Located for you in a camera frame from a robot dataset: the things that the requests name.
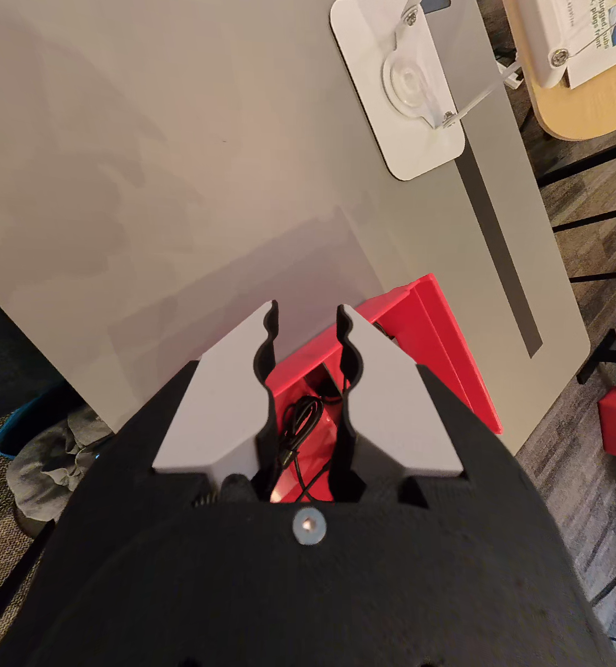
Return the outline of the white document holder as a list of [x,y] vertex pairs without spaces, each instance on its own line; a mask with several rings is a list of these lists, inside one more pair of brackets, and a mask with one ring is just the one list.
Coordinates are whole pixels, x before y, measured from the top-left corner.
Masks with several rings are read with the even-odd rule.
[[570,57],[573,29],[571,1],[518,1],[527,56],[537,85],[554,88],[562,80]]

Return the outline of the teal blue bag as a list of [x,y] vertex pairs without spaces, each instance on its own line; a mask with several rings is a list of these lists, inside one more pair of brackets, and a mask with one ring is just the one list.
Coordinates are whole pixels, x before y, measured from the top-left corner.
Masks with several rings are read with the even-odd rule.
[[13,411],[0,427],[0,456],[13,460],[37,435],[64,419],[69,401],[69,390],[56,386]]

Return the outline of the red plastic bin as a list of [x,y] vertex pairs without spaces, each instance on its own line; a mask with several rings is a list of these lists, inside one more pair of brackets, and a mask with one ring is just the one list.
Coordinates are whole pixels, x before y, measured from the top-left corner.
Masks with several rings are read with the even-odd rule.
[[[427,366],[494,434],[503,426],[476,362],[434,275],[356,308],[415,362]],[[270,501],[330,502],[328,468],[337,442],[344,375],[333,324],[279,362],[274,396],[281,472]]]

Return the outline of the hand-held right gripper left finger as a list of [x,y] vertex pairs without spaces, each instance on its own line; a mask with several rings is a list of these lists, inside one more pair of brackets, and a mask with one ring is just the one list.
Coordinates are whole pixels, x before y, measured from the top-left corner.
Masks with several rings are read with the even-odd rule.
[[262,304],[203,353],[154,458],[160,474],[204,474],[220,488],[232,474],[272,473],[278,427],[266,384],[276,361],[279,305]]

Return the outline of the printed instruction sheet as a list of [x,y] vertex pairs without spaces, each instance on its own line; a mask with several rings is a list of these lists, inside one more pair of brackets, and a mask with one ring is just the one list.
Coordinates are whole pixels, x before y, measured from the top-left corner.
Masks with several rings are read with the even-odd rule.
[[565,1],[567,81],[578,88],[616,65],[616,1]]

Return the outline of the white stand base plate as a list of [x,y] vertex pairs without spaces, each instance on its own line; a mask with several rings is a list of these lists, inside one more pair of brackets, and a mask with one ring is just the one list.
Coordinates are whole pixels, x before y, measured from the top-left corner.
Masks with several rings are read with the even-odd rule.
[[[395,27],[407,2],[335,1],[329,15],[332,34],[381,155],[388,171],[400,181],[456,159],[465,148],[460,121],[447,129],[430,129],[422,120],[402,116],[385,94],[382,65],[395,47]],[[425,13],[423,17],[420,53],[427,62],[429,80],[443,109],[456,112]]]

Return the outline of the grey crumpled cloth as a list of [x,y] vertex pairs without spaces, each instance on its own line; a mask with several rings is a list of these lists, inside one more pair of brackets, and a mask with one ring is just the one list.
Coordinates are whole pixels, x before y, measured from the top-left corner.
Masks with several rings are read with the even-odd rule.
[[42,523],[58,520],[112,436],[100,416],[82,405],[31,439],[6,471],[20,515]]

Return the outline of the clear acrylic stand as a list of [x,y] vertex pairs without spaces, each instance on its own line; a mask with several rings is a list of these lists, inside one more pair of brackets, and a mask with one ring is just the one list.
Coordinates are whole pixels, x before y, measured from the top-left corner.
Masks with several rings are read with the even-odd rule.
[[420,53],[420,26],[425,24],[419,2],[408,1],[395,27],[395,47],[386,56],[381,78],[387,99],[402,116],[422,120],[430,129],[447,129],[461,121],[498,86],[520,69],[515,60],[499,73],[499,78],[457,112],[443,109]]

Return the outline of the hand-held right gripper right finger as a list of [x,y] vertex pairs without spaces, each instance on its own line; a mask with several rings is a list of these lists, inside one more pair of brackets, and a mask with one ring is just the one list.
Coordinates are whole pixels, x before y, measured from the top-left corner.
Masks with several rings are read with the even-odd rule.
[[464,471],[418,364],[350,305],[337,309],[343,391],[331,492],[363,493]]

